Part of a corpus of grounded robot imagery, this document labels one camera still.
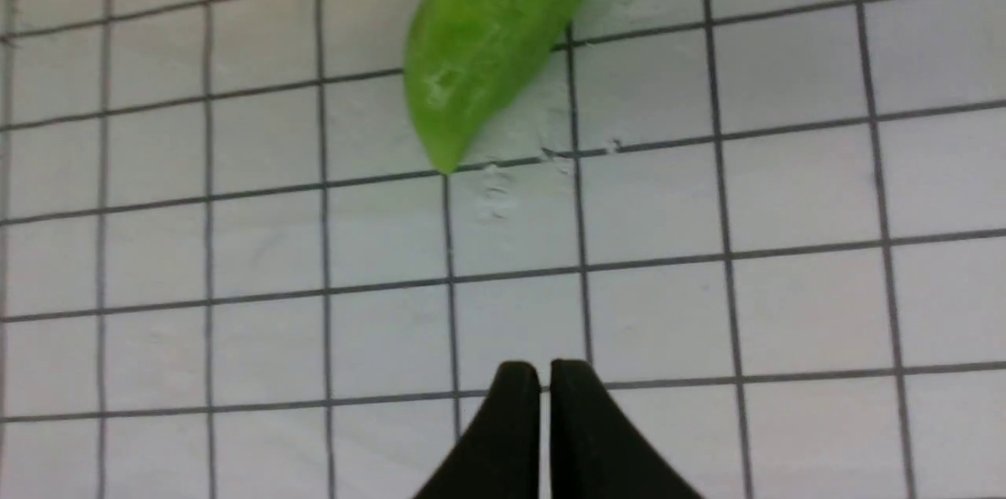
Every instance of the green vegetable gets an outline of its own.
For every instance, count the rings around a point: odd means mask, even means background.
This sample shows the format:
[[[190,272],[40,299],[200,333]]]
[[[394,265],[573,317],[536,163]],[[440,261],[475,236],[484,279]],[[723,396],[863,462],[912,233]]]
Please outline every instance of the green vegetable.
[[[433,165],[451,173],[483,124],[548,59],[583,0],[424,0],[405,52],[405,94]]]

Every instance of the green pea pod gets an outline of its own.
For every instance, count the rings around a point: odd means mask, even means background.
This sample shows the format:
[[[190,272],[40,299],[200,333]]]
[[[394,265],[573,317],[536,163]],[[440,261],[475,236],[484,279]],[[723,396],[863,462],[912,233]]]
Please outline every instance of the green pea pod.
[[[583,0],[424,0],[405,94],[431,162],[451,173],[483,124],[541,70]]]

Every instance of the white grid paper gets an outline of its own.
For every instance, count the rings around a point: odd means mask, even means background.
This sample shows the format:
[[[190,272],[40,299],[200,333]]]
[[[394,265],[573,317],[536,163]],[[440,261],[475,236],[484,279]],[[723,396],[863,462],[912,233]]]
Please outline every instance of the white grid paper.
[[[556,354],[711,497],[1006,496],[1006,0],[592,0],[500,120],[543,158],[494,131],[450,178],[378,105],[414,1],[6,0],[0,497],[404,497],[496,360]],[[220,12],[316,60],[232,61]],[[217,128],[273,98],[315,134]],[[201,174],[117,134],[183,110]]]

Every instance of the white surface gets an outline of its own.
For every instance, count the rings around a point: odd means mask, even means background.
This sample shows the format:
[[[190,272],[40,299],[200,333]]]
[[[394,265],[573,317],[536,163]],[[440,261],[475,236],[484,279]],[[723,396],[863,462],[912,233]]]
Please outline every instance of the white surface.
[[[0,499],[405,499],[588,352],[711,499],[1006,496],[1006,0],[590,0],[450,179],[418,0],[5,2]]]

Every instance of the grid line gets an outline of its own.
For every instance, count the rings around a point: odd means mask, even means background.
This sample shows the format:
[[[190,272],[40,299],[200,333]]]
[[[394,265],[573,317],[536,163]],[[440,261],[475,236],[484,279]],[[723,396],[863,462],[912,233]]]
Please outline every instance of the grid line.
[[[3,33],[7,34],[14,26],[14,12],[16,0],[4,0],[4,25],[0,26]],[[14,98],[14,47],[7,43],[6,37],[3,41],[3,81],[0,87],[0,99],[3,99],[3,109],[0,110],[0,129],[6,128],[13,120],[13,98]],[[0,140],[0,218],[7,217],[8,206],[10,205],[10,137],[5,136]],[[0,226],[0,321],[7,316],[7,227]],[[6,414],[7,402],[7,324],[0,322],[0,420]],[[0,469],[3,467],[4,451],[4,426],[0,423]]]
[[[209,0],[210,4],[219,4],[219,2],[230,2],[233,0]],[[198,9],[202,7],[204,0],[193,0],[187,2],[173,2],[173,4],[159,5],[159,7],[154,7],[150,9],[140,9],[137,12],[127,12],[127,13],[113,13],[111,20],[113,22],[128,22],[129,20],[139,20],[143,18],[150,18],[151,16],[161,16],[164,13],[179,12],[183,9]],[[32,27],[29,30],[11,30],[8,39],[17,40],[23,39],[23,37],[40,37],[48,36],[48,34],[57,34],[60,32],[66,32],[66,30],[82,30],[88,29],[88,27],[98,27],[101,26],[104,20],[82,20],[82,22],[72,22],[72,23],[61,23],[58,26],[46,26],[46,27]]]
[[[447,264],[447,313],[448,335],[451,350],[451,392],[453,392],[452,422],[454,423],[454,440],[461,440],[461,356],[458,344],[458,290],[454,270],[454,233],[451,223],[451,177],[441,175],[442,202],[444,214],[444,251]]]
[[[325,95],[325,0],[315,0],[315,57],[318,95],[318,176],[321,183],[328,181],[328,102]],[[322,285],[328,292],[332,287],[332,253],[329,243],[329,198],[327,188],[318,193],[321,198],[321,273]],[[332,298],[322,297],[322,374],[325,376],[325,398],[332,399]],[[325,462],[328,499],[335,499],[335,443],[332,407],[325,406]]]
[[[812,5],[801,5],[800,7],[791,7],[783,9],[773,9],[773,11],[768,12],[756,12],[756,13],[745,13],[745,15],[739,16],[723,16],[723,18],[711,18],[710,20],[697,20],[697,22],[687,22],[687,23],[675,23],[674,25],[664,26],[664,27],[650,27],[644,30],[627,30],[627,32],[615,33],[615,34],[605,34],[605,36],[600,37],[589,37],[588,39],[580,41],[572,41],[571,45],[596,45],[601,43],[608,43],[608,41],[622,41],[629,39],[637,39],[637,37],[650,37],[654,34],[667,34],[681,32],[682,30],[697,30],[704,29],[711,23],[714,26],[729,25],[729,23],[746,23],[756,22],[756,20],[766,20],[772,18],[780,18],[780,16],[791,16],[795,13],[805,13],[805,12],[816,12],[822,11],[822,9],[833,9],[846,7],[854,7],[858,2],[863,2],[863,4],[873,4],[873,2],[887,2],[892,0],[836,0],[827,2],[817,2],[817,4]],[[193,5],[203,5],[203,1],[194,2]],[[173,5],[171,11],[177,8],[178,5]],[[87,23],[82,27],[93,27],[100,25],[100,22]],[[80,25],[70,25],[61,27],[48,27],[48,30],[43,34],[54,34],[61,30],[72,30],[79,29]],[[16,36],[8,37],[10,40],[17,39]],[[561,51],[570,45],[569,43],[563,43],[557,45],[554,48],[555,51]],[[349,75],[339,75],[333,77],[326,77],[326,84],[338,84],[346,82],[346,80],[363,80],[368,79],[368,77],[380,77],[380,76],[391,76],[395,73],[401,73],[400,68],[394,69],[381,69],[371,72],[361,72],[361,73],[349,73]],[[247,90],[232,91],[232,92],[222,92],[218,95],[211,95],[212,99],[226,99],[226,98],[237,98],[237,97],[247,97],[255,95],[266,94],[266,92],[279,92],[295,90],[295,88],[309,88],[316,85],[316,79],[310,80],[295,80],[295,82],[283,84],[283,85],[269,85],[269,87],[264,88],[248,88]],[[172,99],[171,101],[165,101],[160,103],[152,103],[149,105],[140,106],[126,106],[126,108],[112,109],[108,114],[110,116],[120,115],[120,113],[138,113],[145,112],[145,110],[155,110],[160,108],[168,108],[169,106],[180,106],[200,103],[204,100],[204,97],[188,97],[182,99]],[[80,122],[86,120],[95,119],[95,117],[101,116],[101,113],[76,113],[76,115],[67,115],[61,117],[51,117],[51,119],[31,121],[14,124],[11,123],[9,127],[0,128],[0,133],[4,131],[17,131],[29,128],[39,128],[42,126],[49,126],[50,124],[63,124],[69,122]]]
[[[932,243],[943,243],[951,241],[969,241],[975,238],[1006,238],[1006,228],[990,228],[983,230],[971,230],[965,232],[947,232],[940,234],[927,234],[917,236],[904,236],[891,238],[890,245],[924,245]],[[816,254],[833,254],[838,252],[852,252],[858,250],[870,250],[882,247],[883,241],[879,238],[872,240],[852,241],[845,243],[822,243],[814,245],[794,245],[793,247],[780,247],[775,250],[756,250],[748,252],[734,252],[732,259],[734,262],[740,260],[759,260],[765,258],[784,258],[788,256],[811,256]],[[586,264],[588,273],[595,271],[619,271],[634,270],[643,268],[658,268],[669,266],[686,266],[686,264],[704,264],[723,262],[725,256],[719,254],[699,254],[695,256],[681,256],[676,258],[657,258],[651,260],[635,260],[625,262],[612,262],[603,264]],[[505,273],[481,274],[471,276],[456,276],[456,285],[468,283],[485,283],[489,281],[502,281],[512,279],[530,279],[559,275],[576,274],[578,266],[563,268],[538,268],[524,271],[506,271]],[[153,303],[144,305],[131,305],[123,307],[111,307],[102,310],[83,309],[75,311],[60,311],[55,313],[43,313],[34,315],[17,315],[0,318],[2,324],[12,324],[19,322],[37,322],[47,320],[61,320],[66,318],[89,317],[99,314],[118,315],[143,312],[156,312],[175,309],[192,309],[209,306],[233,305],[237,303],[262,303],[267,301],[283,301],[292,299],[310,298],[310,296],[331,296],[346,295],[351,293],[373,293],[378,291],[392,291],[401,289],[412,289],[417,287],[437,287],[448,285],[447,278],[409,280],[390,283],[355,285],[348,287],[336,287],[329,290],[311,289],[306,291],[288,291],[281,293],[264,293],[257,295],[240,296],[220,296],[214,299],[194,299],[184,301],[170,301],[165,303]]]
[[[203,145],[205,158],[203,167],[203,188],[206,194],[205,221],[203,222],[203,273],[207,304],[203,313],[203,391],[206,399],[206,471],[209,484],[209,499],[216,499],[216,432],[213,423],[213,7],[210,0],[203,1],[203,41],[202,41],[202,91],[203,122],[205,124]]]
[[[956,363],[945,365],[907,366],[900,369],[880,367],[867,369],[804,371],[793,373],[768,373],[758,375],[719,375],[708,377],[680,377],[667,379],[647,379],[641,381],[608,381],[604,385],[609,390],[636,390],[658,388],[687,388],[730,385],[758,385],[766,383],[786,383],[798,381],[835,381],[845,379],[883,378],[898,374],[905,376],[944,375],[955,373],[973,373],[980,371],[1006,371],[1006,361],[988,361],[973,363]],[[82,421],[94,419],[132,419],[138,417],[177,417],[181,414],[219,414],[228,412],[249,412],[260,410],[291,410],[300,408],[320,408],[324,406],[341,407],[360,404],[385,404],[392,402],[422,402],[431,400],[449,400],[456,395],[461,398],[483,397],[489,389],[467,389],[463,391],[433,391],[423,393],[399,393],[387,395],[369,395],[359,397],[341,397],[333,399],[312,399],[274,402],[252,402],[241,404],[226,404],[216,406],[182,406],[169,408],[141,408],[106,410],[91,412],[63,412],[54,414],[23,414],[0,419],[0,426],[9,424],[50,423],[56,421]]]
[[[594,364],[594,328],[591,321],[591,286],[586,274],[586,219],[583,215],[583,173],[579,156],[579,103],[576,97],[576,57],[573,27],[565,30],[566,41],[566,92],[569,104],[569,142],[572,146],[573,198],[576,215],[576,271],[579,279],[580,320],[583,322],[583,357]]]
[[[883,258],[884,291],[887,302],[887,318],[890,324],[890,345],[894,363],[894,381],[897,389],[897,417],[901,444],[902,470],[908,499],[915,499],[914,463],[911,457],[911,428],[908,426],[908,402],[904,383],[901,356],[900,324],[897,314],[897,294],[894,289],[894,262],[891,256],[890,225],[887,220],[887,191],[883,174],[883,156],[880,147],[880,127],[876,121],[876,97],[873,89],[873,72],[870,47],[866,29],[866,5],[856,0],[856,25],[859,32],[859,57],[862,62],[863,88],[866,94],[866,112],[870,117],[870,147],[873,156],[874,190],[876,191],[877,216],[880,222],[880,251]]]
[[[100,98],[103,112],[108,110],[109,99],[112,92],[112,23],[109,16],[112,13],[112,1],[102,0],[102,40],[101,40],[101,60],[99,64],[99,85]],[[102,209],[109,202],[109,117],[103,116],[99,119],[99,154],[98,154],[98,208]],[[95,299],[99,309],[104,309],[106,305],[108,273],[108,220],[105,213],[98,215],[98,231],[95,234],[98,245],[96,247],[95,262]],[[106,361],[106,324],[105,315],[98,315],[96,327],[98,331],[97,348],[97,371],[95,378],[98,382],[98,409],[108,409],[108,387]],[[98,420],[98,499],[105,499],[108,484],[108,423],[105,418]]]
[[[211,4],[217,4],[217,2],[228,2],[233,0],[210,0]],[[711,22],[714,26],[724,26],[730,25],[730,23],[744,23],[753,22],[753,20],[768,20],[773,18],[780,18],[780,16],[791,16],[794,13],[805,13],[805,12],[820,12],[824,9],[834,9],[842,8],[845,5],[856,5],[857,2],[864,2],[864,4],[876,4],[876,2],[887,2],[891,0],[829,0],[823,2],[813,2],[813,4],[807,5],[792,5],[792,7],[769,9],[764,12],[751,12],[751,13],[739,13],[733,16],[714,16]],[[183,9],[196,9],[201,7],[203,0],[194,0],[187,2],[173,2],[173,4],[159,5],[159,7],[154,7],[150,9],[140,9],[136,12],[126,12],[126,13],[113,13],[111,20],[113,22],[124,22],[124,20],[137,20],[141,18],[150,18],[151,16],[160,16],[163,13],[178,12]],[[48,34],[57,34],[61,32],[66,32],[66,30],[79,30],[87,29],[87,27],[97,27],[101,26],[103,20],[82,20],[82,22],[72,22],[72,23],[61,23],[57,26],[46,26],[46,27],[33,27],[29,30],[11,30],[5,36],[6,40],[17,40],[23,39],[23,37],[40,37],[48,36]],[[607,43],[607,41],[619,41],[622,39],[632,39],[633,37],[648,36],[648,34],[665,34],[679,32],[679,30],[689,30],[689,29],[700,29],[705,25],[705,20],[694,20],[694,22],[687,23],[672,23],[672,25],[661,26],[661,27],[646,27],[642,30],[629,30],[628,32],[618,33],[618,34],[604,34],[603,36],[586,37],[583,40],[572,41],[572,45],[593,45],[598,43]]]
[[[712,117],[713,151],[716,160],[716,197],[719,209],[719,233],[723,242],[723,281],[726,289],[726,312],[730,328],[730,352],[733,374],[738,379],[734,385],[737,409],[737,433],[740,444],[740,470],[743,478],[744,497],[754,497],[754,480],[751,474],[750,436],[747,429],[747,399],[744,391],[743,362],[740,355],[740,326],[737,319],[737,296],[733,281],[733,251],[730,241],[729,202],[726,197],[726,163],[723,156],[723,129],[720,119],[719,79],[716,64],[716,36],[712,25],[712,0],[702,0],[705,19],[705,58],[708,69],[709,110]]]
[[[899,122],[921,117],[938,117],[954,115],[954,113],[974,113],[982,110],[1006,109],[1006,99],[989,101],[984,103],[972,103],[956,106],[938,106],[933,109],[924,110],[901,110],[888,115],[877,115],[876,117],[848,117],[848,119],[836,119],[824,122],[812,122],[805,124],[794,124],[780,128],[766,128],[750,131],[733,131],[733,133],[723,133],[719,137],[699,136],[694,138],[680,138],[663,142],[644,142],[644,144],[622,145],[618,149],[619,154],[632,154],[639,152],[660,151],[661,149],[675,149],[689,146],[713,144],[717,139],[723,142],[733,142],[738,140],[752,140],[752,138],[766,138],[772,136],[782,136],[787,134],[804,133],[805,131],[828,130],[835,128],[850,128],[855,126],[868,126],[872,121],[878,124]],[[593,156],[611,155],[608,149],[582,149],[580,152],[557,152],[554,154],[563,159],[585,159]],[[488,165],[496,165],[500,168],[523,167],[543,163],[539,156],[528,156],[528,158],[510,159],[497,162],[467,163],[457,169],[457,173],[472,172],[472,170],[484,170]],[[258,198],[263,195],[278,195],[288,193],[299,193],[320,190],[320,188],[342,188],[359,185],[369,185],[376,183],[389,183],[389,181],[405,181],[409,179],[423,179],[428,177],[438,177],[437,170],[409,170],[404,173],[373,174],[369,177],[354,177],[349,179],[337,179],[325,181],[325,183],[306,183],[301,185],[289,185],[274,188],[256,188],[256,190],[236,191],[228,193],[214,193],[210,195],[191,195],[190,197],[180,197],[138,204],[123,204],[116,206],[105,206],[105,208],[86,208],[81,210],[67,210],[62,212],[36,213],[30,216],[18,216],[14,218],[0,218],[0,227],[17,224],[29,224],[44,222],[44,220],[60,220],[65,218],[78,218],[82,216],[95,216],[98,213],[122,213],[140,210],[151,210],[156,208],[170,208],[170,206],[184,206],[189,204],[204,204],[205,202],[218,202],[224,200],[236,200],[243,198]]]

